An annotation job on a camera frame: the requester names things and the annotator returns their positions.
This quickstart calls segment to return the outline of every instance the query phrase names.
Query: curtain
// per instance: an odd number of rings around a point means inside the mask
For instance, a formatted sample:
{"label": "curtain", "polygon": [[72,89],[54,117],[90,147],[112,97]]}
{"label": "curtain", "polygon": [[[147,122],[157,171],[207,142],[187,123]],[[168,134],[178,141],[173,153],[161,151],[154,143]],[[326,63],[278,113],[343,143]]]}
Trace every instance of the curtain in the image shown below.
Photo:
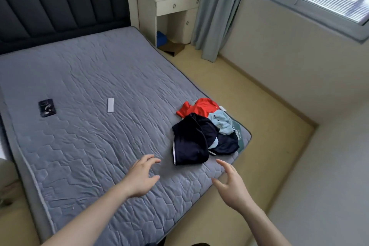
{"label": "curtain", "polygon": [[229,34],[241,0],[201,0],[191,44],[202,50],[202,58],[215,62]]}

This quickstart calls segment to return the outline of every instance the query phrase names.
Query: blue box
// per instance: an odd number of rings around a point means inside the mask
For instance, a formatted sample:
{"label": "blue box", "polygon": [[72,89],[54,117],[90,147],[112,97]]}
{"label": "blue box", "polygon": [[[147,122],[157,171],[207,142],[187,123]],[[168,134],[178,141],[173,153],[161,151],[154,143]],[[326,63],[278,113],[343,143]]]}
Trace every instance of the blue box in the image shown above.
{"label": "blue box", "polygon": [[167,42],[168,42],[168,39],[166,38],[166,36],[162,32],[157,31],[156,32],[156,47],[160,47],[166,44]]}

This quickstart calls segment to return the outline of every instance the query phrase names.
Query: black phone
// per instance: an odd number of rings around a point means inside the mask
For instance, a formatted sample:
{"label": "black phone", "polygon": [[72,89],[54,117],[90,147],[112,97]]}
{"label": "black phone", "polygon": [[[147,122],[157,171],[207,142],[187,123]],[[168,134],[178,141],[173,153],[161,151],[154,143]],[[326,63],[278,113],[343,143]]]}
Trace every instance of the black phone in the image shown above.
{"label": "black phone", "polygon": [[41,117],[45,118],[57,113],[52,99],[45,99],[38,103]]}

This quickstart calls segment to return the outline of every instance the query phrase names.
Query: bed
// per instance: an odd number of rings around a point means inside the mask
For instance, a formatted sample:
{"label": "bed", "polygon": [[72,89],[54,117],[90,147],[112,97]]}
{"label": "bed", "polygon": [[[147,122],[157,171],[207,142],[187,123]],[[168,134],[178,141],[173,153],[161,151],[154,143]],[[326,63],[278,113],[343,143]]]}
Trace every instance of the bed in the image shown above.
{"label": "bed", "polygon": [[[0,114],[41,241],[142,155],[162,159],[150,172],[159,182],[96,245],[160,241],[222,174],[212,156],[173,165],[175,112],[206,95],[130,26],[128,0],[0,0],[0,53]],[[38,102],[50,98],[57,113],[42,118]],[[239,132],[241,148],[221,157],[229,163],[251,139]]]}

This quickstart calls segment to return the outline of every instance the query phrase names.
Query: white desk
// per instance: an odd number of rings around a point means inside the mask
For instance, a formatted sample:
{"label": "white desk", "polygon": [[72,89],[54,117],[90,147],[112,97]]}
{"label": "white desk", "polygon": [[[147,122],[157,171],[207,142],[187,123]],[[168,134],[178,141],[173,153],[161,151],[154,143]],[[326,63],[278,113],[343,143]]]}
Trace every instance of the white desk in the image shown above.
{"label": "white desk", "polygon": [[168,38],[191,41],[200,0],[137,0],[140,30],[156,47],[157,17],[168,15]]}

